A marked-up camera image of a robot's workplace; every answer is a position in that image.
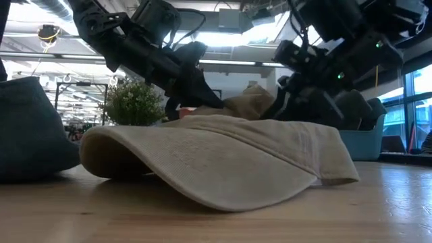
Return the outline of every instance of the blue bin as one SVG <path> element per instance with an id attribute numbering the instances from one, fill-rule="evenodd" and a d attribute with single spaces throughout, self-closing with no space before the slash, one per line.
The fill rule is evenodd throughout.
<path id="1" fill-rule="evenodd" d="M 353 161 L 376 161 L 381 153 L 385 115 L 377 120 L 370 131 L 339 131 Z"/>

